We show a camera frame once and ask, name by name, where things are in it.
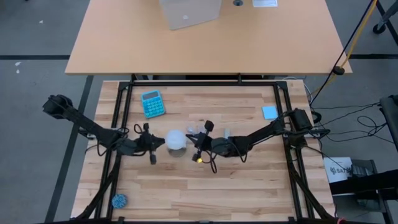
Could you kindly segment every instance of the sticker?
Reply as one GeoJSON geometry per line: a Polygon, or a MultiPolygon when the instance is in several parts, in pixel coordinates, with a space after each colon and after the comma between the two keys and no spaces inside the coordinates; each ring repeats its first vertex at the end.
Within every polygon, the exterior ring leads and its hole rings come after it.
{"type": "Polygon", "coordinates": [[[262,113],[264,115],[264,119],[274,120],[278,117],[278,112],[276,111],[275,106],[263,106],[262,113]]]}
{"type": "Polygon", "coordinates": [[[253,0],[254,7],[278,7],[278,0],[253,0]]]}
{"type": "Polygon", "coordinates": [[[351,165],[353,163],[350,157],[325,157],[323,163],[329,183],[347,180],[351,177],[351,165]]]}

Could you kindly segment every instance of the white paper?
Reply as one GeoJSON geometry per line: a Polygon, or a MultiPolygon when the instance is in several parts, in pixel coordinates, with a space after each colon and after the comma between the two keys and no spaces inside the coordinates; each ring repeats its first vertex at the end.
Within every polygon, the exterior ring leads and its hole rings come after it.
{"type": "Polygon", "coordinates": [[[353,163],[350,157],[332,157],[331,159],[325,157],[323,163],[328,174],[329,183],[346,180],[351,177],[351,165],[353,163]]]}
{"type": "Polygon", "coordinates": [[[253,0],[254,7],[278,7],[278,0],[253,0]]]}

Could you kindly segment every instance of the small blue ball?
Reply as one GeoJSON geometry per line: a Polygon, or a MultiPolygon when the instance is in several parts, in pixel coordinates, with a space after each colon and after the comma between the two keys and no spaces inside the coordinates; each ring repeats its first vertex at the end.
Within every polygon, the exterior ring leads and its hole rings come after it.
{"type": "Polygon", "coordinates": [[[114,208],[123,208],[127,204],[127,197],[123,194],[117,194],[112,198],[114,208]]]}

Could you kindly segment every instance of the wooden table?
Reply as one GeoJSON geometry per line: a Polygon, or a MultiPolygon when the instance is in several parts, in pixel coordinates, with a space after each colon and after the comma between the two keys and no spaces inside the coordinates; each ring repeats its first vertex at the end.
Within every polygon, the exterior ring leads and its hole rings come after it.
{"type": "MultiPolygon", "coordinates": [[[[303,82],[287,82],[292,107],[309,113],[303,82]]],[[[95,121],[104,127],[111,126],[118,83],[103,83],[95,121]]],[[[215,124],[210,136],[223,136],[224,128],[229,128],[232,136],[247,135],[269,124],[261,111],[261,107],[267,105],[275,105],[274,92],[268,86],[135,86],[127,122],[131,130],[129,138],[137,137],[132,131],[136,123],[149,122],[150,132],[162,137],[171,129],[186,132],[187,126],[202,126],[208,119],[215,124]],[[140,95],[154,89],[160,90],[167,114],[146,120],[140,95]]],[[[319,148],[314,139],[308,139],[308,143],[319,148]]],[[[183,157],[174,158],[163,145],[156,152],[154,166],[149,164],[148,156],[123,156],[117,194],[127,195],[128,204],[124,209],[115,209],[113,218],[277,221],[295,216],[282,137],[273,137],[255,146],[245,164],[239,158],[217,157],[217,174],[211,172],[208,164],[191,161],[195,152],[190,143],[183,157]]],[[[321,155],[308,149],[302,153],[310,190],[333,214],[335,208],[321,155]]],[[[72,217],[81,213],[97,192],[103,162],[104,158],[99,157],[95,149],[86,153],[72,217]]],[[[303,195],[299,192],[306,215],[303,195]]],[[[108,199],[104,201],[103,208],[106,208],[108,199]]]]}
{"type": "Polygon", "coordinates": [[[343,49],[325,0],[232,2],[217,20],[169,30],[159,0],[91,0],[66,73],[316,75],[343,49]]]}

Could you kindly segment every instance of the blue calculator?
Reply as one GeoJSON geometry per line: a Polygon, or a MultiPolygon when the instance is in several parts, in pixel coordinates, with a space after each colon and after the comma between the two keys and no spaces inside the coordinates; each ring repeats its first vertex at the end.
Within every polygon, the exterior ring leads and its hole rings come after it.
{"type": "Polygon", "coordinates": [[[154,118],[165,113],[163,100],[158,90],[143,93],[141,102],[146,118],[154,118]]]}

